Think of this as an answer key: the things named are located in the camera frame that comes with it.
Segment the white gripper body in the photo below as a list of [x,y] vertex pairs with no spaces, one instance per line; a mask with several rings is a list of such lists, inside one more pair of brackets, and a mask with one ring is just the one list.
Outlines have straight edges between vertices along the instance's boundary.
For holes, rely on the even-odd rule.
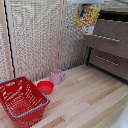
[[72,4],[103,4],[105,0],[68,0]]

